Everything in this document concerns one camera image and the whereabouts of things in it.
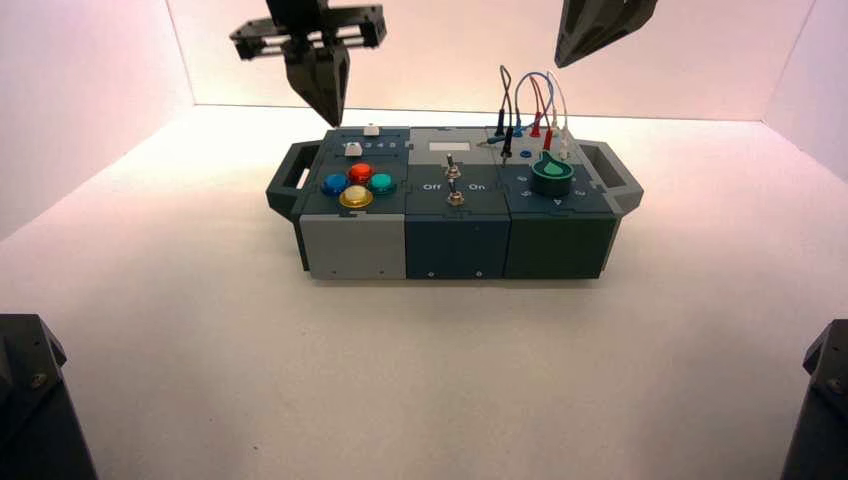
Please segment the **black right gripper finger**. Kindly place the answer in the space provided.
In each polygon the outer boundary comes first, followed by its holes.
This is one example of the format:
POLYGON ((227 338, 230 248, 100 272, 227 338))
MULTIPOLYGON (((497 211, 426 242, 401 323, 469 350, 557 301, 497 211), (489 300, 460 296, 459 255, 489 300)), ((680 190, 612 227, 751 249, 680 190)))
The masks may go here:
POLYGON ((653 16, 657 5, 657 0, 599 2, 598 35, 592 42, 591 54, 639 30, 653 16))
POLYGON ((565 68, 592 53, 600 2, 569 0, 563 2, 556 41, 555 64, 565 68))

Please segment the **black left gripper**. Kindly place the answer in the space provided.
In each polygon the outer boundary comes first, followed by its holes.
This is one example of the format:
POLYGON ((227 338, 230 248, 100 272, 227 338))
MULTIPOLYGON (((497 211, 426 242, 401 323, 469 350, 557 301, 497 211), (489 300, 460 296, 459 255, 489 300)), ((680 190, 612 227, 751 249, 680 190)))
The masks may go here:
POLYGON ((348 50, 382 43, 387 35, 383 7, 331 7, 326 1, 269 1, 267 7, 268 17, 248 20, 229 35, 239 57, 284 55, 292 89, 338 127, 349 79, 348 50))

